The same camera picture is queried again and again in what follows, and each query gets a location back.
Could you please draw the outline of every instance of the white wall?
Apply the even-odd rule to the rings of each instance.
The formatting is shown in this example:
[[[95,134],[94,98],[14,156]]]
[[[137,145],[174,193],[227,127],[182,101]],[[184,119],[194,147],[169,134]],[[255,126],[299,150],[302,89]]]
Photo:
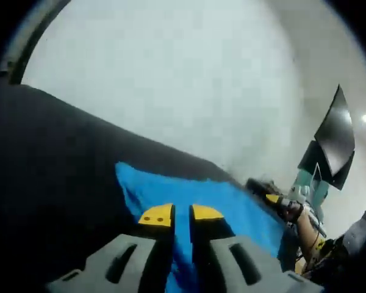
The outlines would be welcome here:
[[[366,206],[366,62],[318,1],[72,0],[23,83],[208,159],[240,182],[267,174],[283,188],[341,83],[357,154],[344,191],[331,190],[324,204],[329,234]]]

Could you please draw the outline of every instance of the blue cloth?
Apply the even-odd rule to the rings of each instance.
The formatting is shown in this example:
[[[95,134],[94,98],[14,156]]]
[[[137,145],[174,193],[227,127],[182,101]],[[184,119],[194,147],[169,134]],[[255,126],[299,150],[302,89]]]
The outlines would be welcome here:
[[[115,170],[126,206],[136,221],[153,206],[175,205],[176,238],[166,292],[198,291],[188,222],[188,208],[193,203],[215,208],[235,234],[250,237],[273,257],[277,256],[283,226],[231,184],[169,178],[138,171],[122,162],[116,164]]]

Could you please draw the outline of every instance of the person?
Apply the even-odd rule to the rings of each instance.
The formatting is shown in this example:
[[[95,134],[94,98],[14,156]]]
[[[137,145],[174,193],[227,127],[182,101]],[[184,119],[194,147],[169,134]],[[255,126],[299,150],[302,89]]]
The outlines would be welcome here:
[[[306,260],[301,275],[324,287],[339,281],[351,256],[355,256],[366,239],[366,212],[360,220],[337,239],[325,240],[310,224],[308,212],[300,206],[283,210],[283,216],[297,227],[302,255]]]

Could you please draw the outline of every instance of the blue towel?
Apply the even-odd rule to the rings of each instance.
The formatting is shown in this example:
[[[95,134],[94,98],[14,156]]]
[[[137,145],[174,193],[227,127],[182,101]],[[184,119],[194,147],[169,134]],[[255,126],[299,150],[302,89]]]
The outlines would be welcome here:
[[[115,170],[126,206],[136,221],[153,206],[175,205],[176,238],[166,292],[198,291],[188,222],[188,208],[193,203],[215,208],[235,234],[248,236],[273,257],[277,256],[284,227],[231,184],[169,178],[138,171],[122,162],[116,164]]]

